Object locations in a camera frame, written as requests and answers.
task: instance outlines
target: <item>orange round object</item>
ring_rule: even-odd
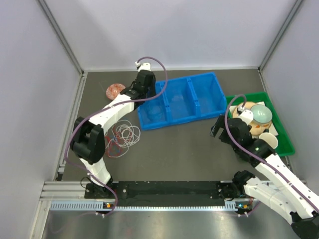
[[[110,100],[114,100],[118,94],[125,89],[125,86],[119,83],[110,85],[106,90],[106,96]]]

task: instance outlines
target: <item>white cup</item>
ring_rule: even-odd
[[[276,136],[274,136],[271,133],[267,133],[267,132],[262,133],[261,135],[259,135],[259,138],[265,141],[267,144],[269,144],[270,147],[273,149],[278,147],[278,140]]]

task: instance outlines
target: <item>wall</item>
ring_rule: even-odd
[[[79,75],[35,0],[0,1],[0,238],[28,238]]]
[[[257,67],[295,0],[46,0],[86,70]]]
[[[319,193],[319,1],[307,0],[293,20],[264,77],[271,99],[296,148],[297,175]]]

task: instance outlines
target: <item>coiled white wire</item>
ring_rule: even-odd
[[[139,127],[132,125],[132,123],[126,119],[119,120],[117,123],[126,122],[115,128],[115,132],[112,130],[113,138],[109,141],[106,146],[108,156],[110,158],[122,157],[129,151],[129,148],[140,141],[141,130]],[[112,156],[110,154],[111,145],[115,143],[118,147],[126,149],[126,151],[120,155]]]

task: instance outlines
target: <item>tangled cable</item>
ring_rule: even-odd
[[[130,121],[123,119],[119,122],[127,122],[128,124],[122,124],[117,126],[115,129],[112,127],[113,138],[106,136],[108,142],[105,148],[105,154],[110,158],[119,158],[122,157],[129,151],[129,148],[140,141],[141,130],[139,127],[132,125]]]

